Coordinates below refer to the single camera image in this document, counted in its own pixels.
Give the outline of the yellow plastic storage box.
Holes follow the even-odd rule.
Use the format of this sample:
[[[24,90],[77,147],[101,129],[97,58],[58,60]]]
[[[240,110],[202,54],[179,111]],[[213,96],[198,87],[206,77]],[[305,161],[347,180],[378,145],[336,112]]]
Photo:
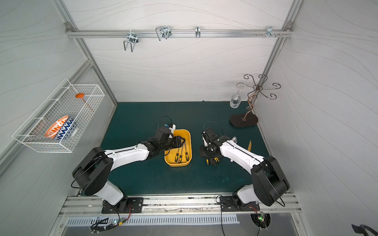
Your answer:
[[[192,139],[191,134],[186,129],[174,131],[174,136],[180,136],[185,139],[185,143],[180,148],[167,150],[164,152],[164,161],[170,167],[184,167],[189,165],[192,160]]]

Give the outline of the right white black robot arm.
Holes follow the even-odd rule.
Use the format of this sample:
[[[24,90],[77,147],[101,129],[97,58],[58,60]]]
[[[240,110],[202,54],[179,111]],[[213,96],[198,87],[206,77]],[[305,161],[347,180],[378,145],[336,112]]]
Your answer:
[[[200,148],[200,156],[208,165],[217,166],[223,158],[228,158],[251,175],[252,184],[233,192],[233,200],[238,206],[259,202],[271,206],[290,189],[276,158],[254,154],[231,138],[219,136],[212,128],[202,131],[201,135],[204,145]]]

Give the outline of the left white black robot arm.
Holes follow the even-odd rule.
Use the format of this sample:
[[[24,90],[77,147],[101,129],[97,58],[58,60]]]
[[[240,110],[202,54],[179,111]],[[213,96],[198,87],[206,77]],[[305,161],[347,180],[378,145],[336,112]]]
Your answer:
[[[125,204],[128,200],[120,188],[108,180],[110,172],[134,162],[158,156],[161,152],[182,147],[186,139],[175,136],[176,125],[167,124],[156,134],[138,144],[114,150],[93,148],[73,170],[74,182],[86,196],[98,196],[111,206]]]

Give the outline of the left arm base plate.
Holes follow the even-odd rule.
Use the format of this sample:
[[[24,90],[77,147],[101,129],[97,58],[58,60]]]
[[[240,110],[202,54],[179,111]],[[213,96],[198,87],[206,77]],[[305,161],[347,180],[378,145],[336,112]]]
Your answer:
[[[141,213],[144,198],[123,198],[119,203],[111,205],[106,200],[102,202],[102,214]]]

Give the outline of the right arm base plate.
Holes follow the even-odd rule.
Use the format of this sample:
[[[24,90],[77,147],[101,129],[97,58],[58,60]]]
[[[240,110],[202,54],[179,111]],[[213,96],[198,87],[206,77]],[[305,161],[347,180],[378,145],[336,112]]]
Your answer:
[[[243,203],[237,197],[234,196],[223,196],[218,195],[216,197],[216,202],[220,205],[221,211],[232,212],[232,211],[260,211],[258,201]]]

